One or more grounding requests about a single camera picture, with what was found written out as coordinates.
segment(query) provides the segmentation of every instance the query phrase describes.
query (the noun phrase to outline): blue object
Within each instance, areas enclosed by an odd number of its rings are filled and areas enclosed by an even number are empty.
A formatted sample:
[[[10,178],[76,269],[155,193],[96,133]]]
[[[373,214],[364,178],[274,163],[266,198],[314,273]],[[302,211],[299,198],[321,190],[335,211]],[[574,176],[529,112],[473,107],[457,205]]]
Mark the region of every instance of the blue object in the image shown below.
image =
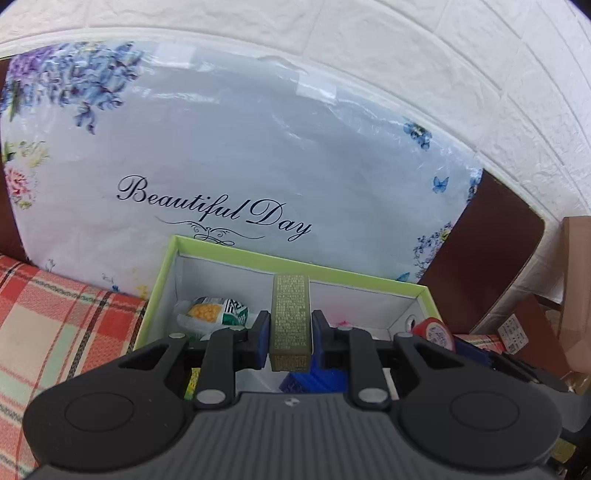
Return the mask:
[[[457,337],[454,338],[456,344],[456,353],[461,356],[465,356],[470,360],[477,362],[481,365],[491,368],[492,361],[487,350],[482,350],[471,343],[465,342]]]
[[[321,369],[313,358],[310,373],[289,373],[279,386],[284,393],[335,393],[348,390],[349,376],[337,368]]]
[[[449,182],[449,177],[446,177],[444,180],[439,180],[439,177],[435,175],[433,179],[433,191],[435,193],[443,193],[447,188],[447,182]]]

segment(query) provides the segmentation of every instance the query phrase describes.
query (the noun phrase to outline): green box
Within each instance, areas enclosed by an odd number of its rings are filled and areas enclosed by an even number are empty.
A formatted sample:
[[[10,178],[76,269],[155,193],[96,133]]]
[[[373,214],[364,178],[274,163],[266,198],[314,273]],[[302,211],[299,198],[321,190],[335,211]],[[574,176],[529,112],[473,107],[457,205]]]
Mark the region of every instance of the green box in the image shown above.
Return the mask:
[[[249,308],[248,327],[260,310],[271,311],[275,274],[307,275],[312,310],[322,310],[331,325],[347,322],[377,339],[391,339],[413,321],[440,319],[428,288],[421,285],[175,235],[164,255],[135,348],[166,335],[179,300],[212,296],[241,301]]]

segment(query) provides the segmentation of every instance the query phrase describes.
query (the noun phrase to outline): red plaid fabric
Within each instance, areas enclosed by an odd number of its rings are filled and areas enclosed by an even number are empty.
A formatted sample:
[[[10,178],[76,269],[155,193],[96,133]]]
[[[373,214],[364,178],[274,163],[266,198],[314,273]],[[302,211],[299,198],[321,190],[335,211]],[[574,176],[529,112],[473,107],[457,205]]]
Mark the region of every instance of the red plaid fabric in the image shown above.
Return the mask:
[[[146,303],[0,255],[0,480],[35,467],[21,430],[29,402],[131,351]]]

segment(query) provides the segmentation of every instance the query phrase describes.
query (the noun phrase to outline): floral pattern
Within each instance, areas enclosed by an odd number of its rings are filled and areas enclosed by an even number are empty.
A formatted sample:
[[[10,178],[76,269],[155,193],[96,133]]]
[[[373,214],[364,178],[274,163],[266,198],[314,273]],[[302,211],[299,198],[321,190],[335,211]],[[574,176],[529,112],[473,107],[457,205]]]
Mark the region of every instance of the floral pattern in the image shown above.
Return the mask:
[[[115,285],[115,280],[113,279],[113,277],[107,277],[104,273],[103,273],[103,280],[109,284],[111,284],[111,290],[118,292],[119,291],[119,287],[117,285]]]
[[[115,49],[103,43],[64,43],[15,56],[8,68],[0,113],[10,121],[47,98],[61,107],[76,106],[74,123],[95,133],[97,109],[123,105],[121,93],[139,76],[143,52],[133,43]]]
[[[33,205],[37,187],[35,169],[48,158],[45,142],[4,142],[2,163],[5,166],[8,194],[13,204],[20,209],[26,210]]]
[[[55,267],[56,263],[53,261],[52,258],[49,258],[47,262],[45,262],[45,270],[47,270],[49,273],[51,273]]]
[[[12,202],[23,210],[28,209],[33,204],[34,199],[34,186],[31,179],[12,167],[7,167],[5,174],[8,194]]]
[[[466,203],[470,203],[470,201],[476,195],[476,191],[478,190],[478,185],[482,180],[482,169],[478,170],[475,174],[470,175],[470,187],[468,188],[468,200]]]
[[[439,252],[443,242],[447,240],[452,227],[452,223],[447,222],[431,236],[423,235],[417,238],[417,246],[414,248],[414,265],[418,267],[419,271],[415,274],[416,278],[421,278],[425,274],[427,267]]]
[[[429,150],[431,138],[433,137],[429,130],[414,122],[405,123],[403,130],[404,133],[410,135],[410,138],[418,143],[423,150]]]

